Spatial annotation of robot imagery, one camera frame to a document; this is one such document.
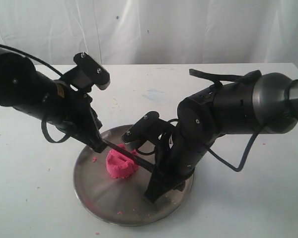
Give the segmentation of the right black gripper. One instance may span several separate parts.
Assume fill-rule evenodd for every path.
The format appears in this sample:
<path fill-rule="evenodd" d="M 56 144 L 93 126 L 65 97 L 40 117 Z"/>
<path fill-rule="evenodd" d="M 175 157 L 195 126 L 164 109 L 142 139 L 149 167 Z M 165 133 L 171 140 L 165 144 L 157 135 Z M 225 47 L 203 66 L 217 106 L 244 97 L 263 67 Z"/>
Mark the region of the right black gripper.
<path fill-rule="evenodd" d="M 183 191 L 195 166 L 218 137 L 224 134 L 214 124 L 155 123 L 155 167 L 144 196 L 155 203 L 171 190 Z"/>

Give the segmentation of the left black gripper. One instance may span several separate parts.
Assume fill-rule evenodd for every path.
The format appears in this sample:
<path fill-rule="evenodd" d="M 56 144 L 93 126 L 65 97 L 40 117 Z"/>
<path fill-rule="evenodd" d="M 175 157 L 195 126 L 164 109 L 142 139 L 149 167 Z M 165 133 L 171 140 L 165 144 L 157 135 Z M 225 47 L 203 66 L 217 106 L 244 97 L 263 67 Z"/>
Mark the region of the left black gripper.
<path fill-rule="evenodd" d="M 91 107 L 91 88 L 102 88 L 102 77 L 94 74 L 64 74 L 58 80 L 51 80 L 40 74 L 43 80 L 44 107 L 41 129 L 46 139 L 52 137 L 48 133 L 47 124 L 51 124 L 65 135 L 78 139 L 95 152 L 103 152 L 106 143 L 99 129 L 102 127 L 97 113 Z"/>

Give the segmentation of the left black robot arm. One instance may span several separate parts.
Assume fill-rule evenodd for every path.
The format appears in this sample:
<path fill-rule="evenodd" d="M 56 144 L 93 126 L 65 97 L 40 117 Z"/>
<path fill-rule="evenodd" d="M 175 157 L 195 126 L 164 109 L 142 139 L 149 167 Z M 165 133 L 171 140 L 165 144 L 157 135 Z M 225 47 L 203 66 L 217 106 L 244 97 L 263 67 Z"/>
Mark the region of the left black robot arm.
<path fill-rule="evenodd" d="M 89 92 L 93 86 L 105 90 L 110 74 L 86 52 L 77 53 L 74 62 L 74 68 L 61 73 L 41 59 L 0 44 L 0 106 L 39 119 L 50 143 L 56 141 L 48 124 L 64 133 L 58 143 L 74 138 L 101 153 L 107 145 Z"/>

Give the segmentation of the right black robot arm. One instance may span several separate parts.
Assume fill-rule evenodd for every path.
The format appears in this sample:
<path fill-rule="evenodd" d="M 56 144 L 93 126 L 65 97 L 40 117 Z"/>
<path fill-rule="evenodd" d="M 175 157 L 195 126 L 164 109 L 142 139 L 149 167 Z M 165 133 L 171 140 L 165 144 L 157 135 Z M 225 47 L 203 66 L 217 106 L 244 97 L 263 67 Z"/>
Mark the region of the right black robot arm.
<path fill-rule="evenodd" d="M 182 100 L 177 125 L 164 123 L 155 143 L 155 165 L 145 191 L 156 202 L 170 190 L 180 189 L 215 140 L 225 135 L 250 134 L 238 166 L 240 172 L 259 134 L 283 134 L 298 123 L 298 79 L 281 73 L 214 75 L 191 69 L 190 75 L 212 84 Z"/>

